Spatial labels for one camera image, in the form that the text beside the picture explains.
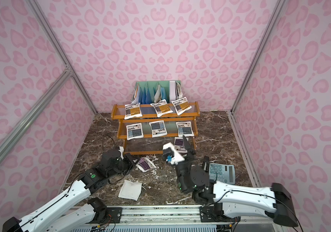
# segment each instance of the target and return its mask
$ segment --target wooden shelf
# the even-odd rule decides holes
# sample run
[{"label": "wooden shelf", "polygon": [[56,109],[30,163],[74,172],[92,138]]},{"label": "wooden shelf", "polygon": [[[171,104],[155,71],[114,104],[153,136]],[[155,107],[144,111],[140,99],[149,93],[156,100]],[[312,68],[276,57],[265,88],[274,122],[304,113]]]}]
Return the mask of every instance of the wooden shelf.
[{"label": "wooden shelf", "polygon": [[[157,117],[155,109],[150,104],[141,105],[142,117],[134,117],[125,120],[124,105],[114,105],[111,111],[111,118],[119,121],[117,138],[124,140],[124,151],[130,152],[132,155],[148,155],[148,154],[163,154],[163,145],[172,142],[174,137],[178,137],[178,129],[176,122],[191,121],[191,127],[194,136],[198,136],[198,128],[196,126],[196,117],[200,116],[200,109],[198,102],[190,103],[191,109],[187,110],[181,115],[176,114],[176,110],[172,104],[168,104],[174,113],[165,114],[162,117]],[[150,122],[164,120],[164,125],[167,129],[167,135],[153,138],[151,135]],[[143,138],[135,138],[127,140],[126,126],[141,123]],[[194,137],[188,137],[190,144],[196,149]]]},{"label": "wooden shelf", "polygon": [[178,129],[176,122],[187,122],[191,121],[191,127],[194,132],[194,136],[198,136],[198,129],[196,127],[196,120],[192,117],[185,117],[185,118],[154,118],[154,119],[128,119],[128,120],[120,120],[119,121],[119,129],[117,137],[121,139],[127,139],[127,130],[126,126],[135,124],[135,123],[141,123],[142,124],[142,131],[144,132],[144,138],[152,138],[151,135],[151,127],[149,122],[155,122],[163,120],[165,129],[167,130],[167,135],[162,137],[178,137]]},{"label": "wooden shelf", "polygon": [[[176,109],[174,108],[173,104],[169,103],[168,106],[171,108],[173,113],[170,114],[164,114],[163,116],[159,118],[169,118],[169,117],[199,117],[200,116],[200,109],[198,102],[189,103],[191,106],[191,109],[187,110],[181,115],[176,114]],[[142,117],[141,118],[158,118],[157,114],[155,113],[155,109],[150,104],[140,105]],[[124,119],[125,116],[125,108],[124,105],[117,105],[115,104],[113,106],[113,109],[111,111],[111,119]]]},{"label": "wooden shelf", "polygon": [[[188,137],[189,143],[196,150],[196,144],[193,137]],[[124,140],[124,152],[130,152],[131,155],[151,155],[163,154],[163,144],[174,143],[174,137],[156,137],[156,138],[137,138]]]}]

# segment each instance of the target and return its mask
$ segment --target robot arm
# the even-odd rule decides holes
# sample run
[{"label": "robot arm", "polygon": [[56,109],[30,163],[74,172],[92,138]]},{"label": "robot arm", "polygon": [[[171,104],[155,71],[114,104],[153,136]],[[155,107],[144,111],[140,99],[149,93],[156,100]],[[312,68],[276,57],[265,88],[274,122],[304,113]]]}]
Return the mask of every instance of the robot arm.
[{"label": "robot arm", "polygon": [[48,203],[20,220],[15,217],[7,220],[3,224],[3,232],[70,231],[92,220],[105,219],[106,206],[98,198],[93,198],[71,214],[61,215],[109,183],[110,178],[121,173],[127,175],[134,166],[134,159],[129,153],[123,157],[122,147],[103,153],[99,163],[80,174],[69,188]]},{"label": "robot arm", "polygon": [[187,154],[181,156],[173,146],[166,144],[163,146],[163,160],[175,166],[180,190],[183,193],[192,192],[197,204],[214,205],[219,208],[215,212],[228,218],[262,216],[273,219],[279,225],[298,226],[291,195],[283,185],[273,183],[271,187],[251,188],[219,181],[210,183],[205,171],[209,163],[205,169],[199,165],[192,166],[195,151],[185,137],[183,140]]}]

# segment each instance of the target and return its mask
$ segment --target marble floor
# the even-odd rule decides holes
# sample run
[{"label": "marble floor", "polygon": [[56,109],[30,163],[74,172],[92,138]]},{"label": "marble floor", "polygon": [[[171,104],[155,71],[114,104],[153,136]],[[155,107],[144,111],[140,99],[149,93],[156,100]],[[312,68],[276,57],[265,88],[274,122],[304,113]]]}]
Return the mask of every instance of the marble floor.
[{"label": "marble floor", "polygon": [[[247,169],[244,165],[233,130],[224,111],[201,112],[197,118],[199,136],[195,138],[197,154],[195,163],[202,164],[205,155],[214,163],[234,165],[236,185],[252,186]],[[122,146],[123,141],[116,137],[118,121],[112,121],[109,113],[97,114],[89,129],[86,139],[67,179],[65,188],[70,186],[73,179],[81,172],[101,160],[102,151],[113,146]],[[183,194],[177,188],[176,171],[161,160],[161,155],[148,155],[157,169],[141,172],[135,168],[124,179],[142,183],[142,192],[137,201],[118,198],[123,180],[113,185],[106,185],[90,197],[99,197],[107,205],[164,205],[164,204],[194,204],[191,193]],[[112,178],[112,182],[122,176]]]}]

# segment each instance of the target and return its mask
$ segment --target black cable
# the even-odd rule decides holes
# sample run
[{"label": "black cable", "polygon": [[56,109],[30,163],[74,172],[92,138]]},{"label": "black cable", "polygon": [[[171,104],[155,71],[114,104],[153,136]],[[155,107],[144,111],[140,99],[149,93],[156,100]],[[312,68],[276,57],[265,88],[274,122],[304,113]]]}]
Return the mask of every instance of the black cable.
[{"label": "black cable", "polygon": [[303,232],[303,229],[302,229],[302,226],[301,226],[301,223],[299,222],[299,220],[298,220],[298,218],[297,218],[297,216],[294,214],[294,212],[286,205],[286,204],[284,204],[283,202],[281,202],[280,200],[278,200],[278,199],[276,199],[275,197],[271,197],[271,196],[267,196],[267,195],[263,195],[263,194],[259,194],[259,193],[250,193],[250,192],[245,192],[245,191],[240,191],[240,190],[229,190],[229,191],[227,191],[227,192],[225,192],[223,195],[222,195],[222,197],[218,200],[218,201],[216,201],[216,202],[214,202],[214,203],[211,203],[211,204],[209,204],[209,205],[206,205],[206,206],[210,206],[210,205],[213,205],[213,204],[215,204],[215,203],[218,203],[220,200],[222,200],[222,198],[226,195],[226,193],[229,193],[229,192],[241,192],[241,193],[249,193],[249,194],[252,194],[252,195],[258,195],[258,196],[264,196],[264,197],[269,197],[269,198],[272,198],[272,199],[274,199],[274,200],[276,200],[276,201],[278,201],[278,202],[280,202],[283,206],[285,206],[292,214],[293,214],[293,216],[296,218],[296,220],[298,221],[298,225],[299,225],[299,227],[301,228],[301,230],[302,230],[302,232]]},{"label": "black cable", "polygon": [[132,168],[134,168],[134,166],[137,165],[137,164],[139,163],[140,159],[141,159],[141,158],[138,158],[134,164],[131,164],[131,167],[128,169],[127,173],[123,172],[123,177],[122,177],[121,179],[118,179],[118,180],[115,181],[114,183],[111,183],[111,182],[110,182],[110,179],[108,179],[107,182],[108,182],[109,184],[116,184],[116,183],[118,183],[119,181],[123,180],[123,179],[124,179],[129,173],[130,173],[130,171],[132,170]]},{"label": "black cable", "polygon": [[28,224],[29,222],[33,221],[35,218],[37,218],[39,215],[41,215],[44,211],[48,210],[49,208],[51,208],[54,204],[56,204],[57,202],[59,202],[61,199],[63,199],[67,194],[63,195],[60,199],[58,199],[56,202],[54,202],[52,205],[48,206],[45,210],[43,210],[42,212],[40,212],[39,214],[37,214],[36,216],[34,216],[32,219],[29,219],[25,224],[23,224],[22,226],[20,226],[19,228],[15,229],[13,232],[16,232],[18,229],[20,229],[21,227],[23,227],[24,225]]},{"label": "black cable", "polygon": [[113,221],[113,222],[114,222],[114,227],[111,229],[110,232],[112,232],[112,231],[114,230],[115,226],[117,225],[117,224],[115,223],[115,221]]},{"label": "black cable", "polygon": [[113,141],[113,149],[115,148],[115,141],[114,141],[114,139],[113,139],[110,135],[105,134],[105,135],[103,135],[102,138],[101,138],[101,141],[102,141],[102,153],[105,152],[105,151],[103,150],[103,138],[104,138],[104,137],[109,137],[109,138],[111,138],[111,140]]},{"label": "black cable", "polygon": [[73,183],[75,182],[76,178],[79,177],[81,174],[84,174],[84,172],[82,172],[82,173],[80,173],[80,174],[78,174],[78,175],[76,175],[76,176],[74,177],[74,179],[73,179],[72,183],[70,184],[70,187],[69,187],[69,189],[67,190],[67,193],[66,193],[66,194],[69,194],[69,191],[70,191],[70,189],[72,188]]},{"label": "black cable", "polygon": [[234,227],[234,229],[233,229],[233,231],[232,232],[234,232],[235,231],[235,229],[236,229],[236,227],[237,227],[237,225],[239,224],[239,222],[237,222],[236,223],[236,225],[235,225],[235,227]]}]

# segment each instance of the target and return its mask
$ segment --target pink leopard print wall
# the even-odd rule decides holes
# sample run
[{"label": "pink leopard print wall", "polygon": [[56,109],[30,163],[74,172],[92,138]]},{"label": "pink leopard print wall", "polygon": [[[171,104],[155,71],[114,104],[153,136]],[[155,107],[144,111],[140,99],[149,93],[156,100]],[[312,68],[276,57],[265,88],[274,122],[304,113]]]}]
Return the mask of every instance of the pink leopard print wall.
[{"label": "pink leopard print wall", "polygon": [[69,79],[0,166],[0,231],[60,193],[92,119]]},{"label": "pink leopard print wall", "polygon": [[331,232],[331,0],[291,0],[237,111],[262,182]]},{"label": "pink leopard print wall", "polygon": [[100,112],[135,81],[180,79],[201,109],[230,109],[276,0],[40,0]]},{"label": "pink leopard print wall", "polygon": [[26,3],[0,1],[0,143],[63,69]]}]

